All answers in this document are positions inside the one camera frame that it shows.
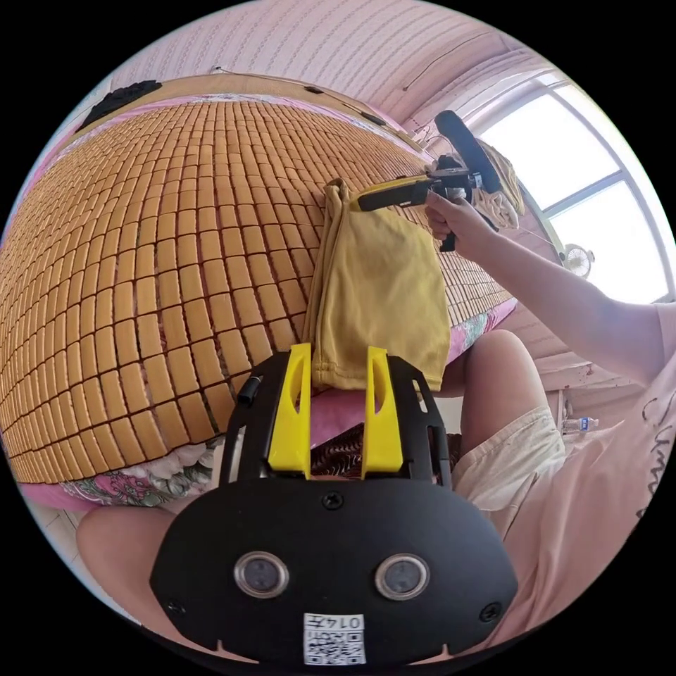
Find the person's right hand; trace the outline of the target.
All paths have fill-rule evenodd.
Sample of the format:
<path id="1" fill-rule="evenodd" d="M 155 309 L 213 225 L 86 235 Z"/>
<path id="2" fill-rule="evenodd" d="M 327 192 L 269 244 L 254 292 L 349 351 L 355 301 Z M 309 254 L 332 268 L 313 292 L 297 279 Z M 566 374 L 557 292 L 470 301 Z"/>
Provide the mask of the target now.
<path id="1" fill-rule="evenodd" d="M 496 232 L 465 199 L 448 199 L 427 193 L 425 213 L 432 234 L 439 241 L 452 235 L 455 252 L 478 263 L 484 249 L 494 242 Z"/>

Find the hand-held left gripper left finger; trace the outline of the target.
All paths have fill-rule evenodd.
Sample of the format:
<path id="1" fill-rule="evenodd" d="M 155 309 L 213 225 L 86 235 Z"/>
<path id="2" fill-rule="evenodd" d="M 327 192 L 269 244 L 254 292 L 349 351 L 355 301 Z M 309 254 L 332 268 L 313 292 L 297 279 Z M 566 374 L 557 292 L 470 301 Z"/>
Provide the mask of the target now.
<path id="1" fill-rule="evenodd" d="M 273 472 L 304 479 L 311 476 L 311 367 L 311 345 L 293 345 L 284 368 L 268 452 Z"/>

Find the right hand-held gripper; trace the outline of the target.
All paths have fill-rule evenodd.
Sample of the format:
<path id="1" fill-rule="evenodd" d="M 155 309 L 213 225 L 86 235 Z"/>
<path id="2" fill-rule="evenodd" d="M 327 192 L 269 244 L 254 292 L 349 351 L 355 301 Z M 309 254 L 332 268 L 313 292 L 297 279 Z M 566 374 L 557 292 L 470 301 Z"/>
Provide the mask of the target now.
<path id="1" fill-rule="evenodd" d="M 356 209 L 376 211 L 382 208 L 410 208 L 425 203 L 434 193 L 453 201 L 471 200 L 475 190 L 485 188 L 485 156 L 457 161 L 452 155 L 441 155 L 436 167 L 421 175 L 399 177 L 373 185 L 356 196 Z"/>

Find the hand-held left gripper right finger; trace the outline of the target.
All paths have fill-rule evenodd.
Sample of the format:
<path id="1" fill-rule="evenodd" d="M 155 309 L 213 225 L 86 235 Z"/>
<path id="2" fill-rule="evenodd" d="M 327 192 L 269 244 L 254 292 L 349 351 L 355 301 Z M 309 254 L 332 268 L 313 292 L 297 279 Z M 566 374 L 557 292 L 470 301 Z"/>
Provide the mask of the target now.
<path id="1" fill-rule="evenodd" d="M 385 349 L 367 352 L 361 477 L 395 475 L 403 465 L 396 397 Z"/>

